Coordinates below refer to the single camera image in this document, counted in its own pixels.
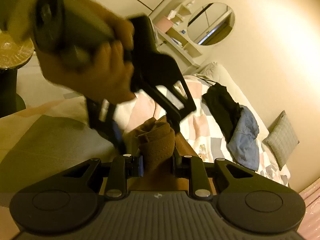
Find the person's left hand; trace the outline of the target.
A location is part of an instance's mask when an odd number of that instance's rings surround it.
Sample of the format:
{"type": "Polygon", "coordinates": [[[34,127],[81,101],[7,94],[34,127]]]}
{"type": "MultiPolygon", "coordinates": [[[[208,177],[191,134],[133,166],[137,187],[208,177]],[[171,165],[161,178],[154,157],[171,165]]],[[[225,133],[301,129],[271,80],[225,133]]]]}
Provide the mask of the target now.
{"type": "Polygon", "coordinates": [[[51,83],[111,104],[131,101],[134,67],[130,21],[92,0],[1,0],[1,30],[31,40],[51,83]]]}

